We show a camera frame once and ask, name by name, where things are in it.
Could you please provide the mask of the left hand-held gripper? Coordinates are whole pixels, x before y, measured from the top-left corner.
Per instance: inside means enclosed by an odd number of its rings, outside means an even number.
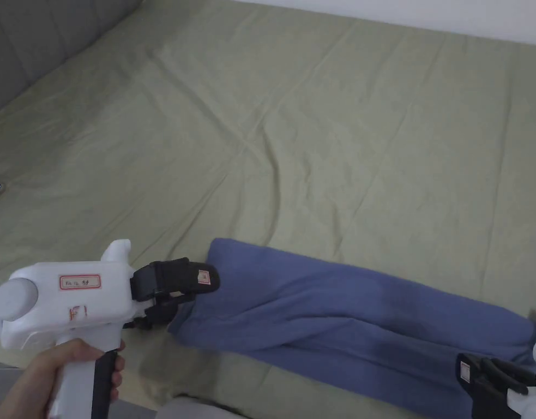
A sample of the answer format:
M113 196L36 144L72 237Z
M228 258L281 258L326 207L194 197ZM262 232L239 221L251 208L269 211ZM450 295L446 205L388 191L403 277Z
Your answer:
M152 299L138 302L131 292L130 250L128 239L115 240L98 261L41 262L0 285L4 349L39 351L79 338L104 353L97 361L63 368L48 418L107 418L123 326L134 318L139 330L166 326L181 304L220 287L213 265L188 258L157 261L151 263Z

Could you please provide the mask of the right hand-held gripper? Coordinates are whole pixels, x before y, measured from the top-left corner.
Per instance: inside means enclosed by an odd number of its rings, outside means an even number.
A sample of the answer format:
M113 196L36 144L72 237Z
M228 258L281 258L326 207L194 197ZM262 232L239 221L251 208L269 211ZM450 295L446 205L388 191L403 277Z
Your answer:
M533 358L536 362L536 344ZM471 399L471 418L510 418L510 409L521 418L536 418L536 378L526 368L459 354L457 380Z

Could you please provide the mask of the person's left hand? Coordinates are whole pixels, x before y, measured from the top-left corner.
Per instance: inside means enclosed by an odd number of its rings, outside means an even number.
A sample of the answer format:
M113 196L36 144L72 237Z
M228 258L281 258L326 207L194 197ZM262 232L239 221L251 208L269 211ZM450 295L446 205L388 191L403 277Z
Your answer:
M47 418L59 372L74 362L95 362L105 353L73 339L39 353L0 404L0 418Z

